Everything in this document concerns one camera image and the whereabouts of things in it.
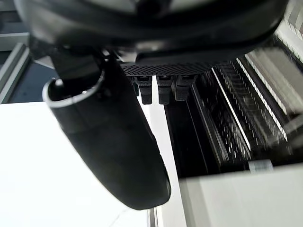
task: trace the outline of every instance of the blurred machinery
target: blurred machinery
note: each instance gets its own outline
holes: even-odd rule
[[[55,68],[60,79],[45,86],[44,100],[126,205],[147,209],[170,196],[134,92],[151,104],[152,76],[179,178],[303,162],[301,1],[15,2],[31,34],[15,42],[26,37],[30,50],[17,44],[1,70],[1,102],[29,51]]]

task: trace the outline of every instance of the metal frame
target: metal frame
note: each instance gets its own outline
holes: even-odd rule
[[[8,103],[29,60],[29,49],[18,43],[0,70],[0,104]]]
[[[18,43],[28,44],[29,33],[0,34],[0,51],[12,51]]]

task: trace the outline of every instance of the metal grate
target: metal grate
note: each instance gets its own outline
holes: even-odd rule
[[[128,76],[179,76],[200,74],[209,70],[215,63],[196,62],[164,65],[121,65]]]

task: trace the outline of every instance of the gray floor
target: gray floor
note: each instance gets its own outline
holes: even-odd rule
[[[54,70],[31,63],[18,82],[9,103],[41,102],[44,84],[56,77],[58,76]]]

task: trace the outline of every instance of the white table surface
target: white table surface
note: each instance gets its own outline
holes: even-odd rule
[[[0,226],[146,227],[147,211],[127,208],[102,186],[44,103],[7,104],[0,105]]]

